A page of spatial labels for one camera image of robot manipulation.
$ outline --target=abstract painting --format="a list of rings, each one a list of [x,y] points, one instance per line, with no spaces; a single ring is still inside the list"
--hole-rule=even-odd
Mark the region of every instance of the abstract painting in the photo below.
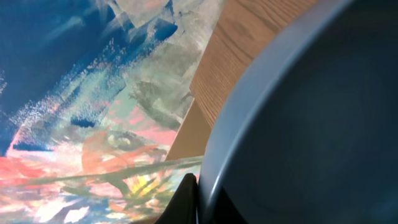
[[[179,173],[163,161],[223,4],[0,1],[0,220],[125,223],[160,213]],[[194,161],[177,163],[198,171]]]

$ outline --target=paint stroke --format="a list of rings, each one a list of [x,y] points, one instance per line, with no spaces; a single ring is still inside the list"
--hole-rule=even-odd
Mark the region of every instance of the paint stroke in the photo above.
[[[222,3],[1,1],[0,219],[161,214],[200,170],[201,157],[163,161]]]

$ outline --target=wood grain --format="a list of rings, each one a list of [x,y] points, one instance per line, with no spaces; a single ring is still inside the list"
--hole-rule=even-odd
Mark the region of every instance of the wood grain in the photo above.
[[[317,0],[228,0],[190,86],[213,127],[230,91],[260,51]]]

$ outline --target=wooden edge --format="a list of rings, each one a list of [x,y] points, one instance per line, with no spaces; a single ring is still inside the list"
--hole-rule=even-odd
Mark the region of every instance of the wooden edge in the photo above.
[[[213,127],[245,69],[274,37],[318,0],[228,0],[190,89]]]
[[[210,125],[194,99],[166,161],[204,155],[210,133]]]

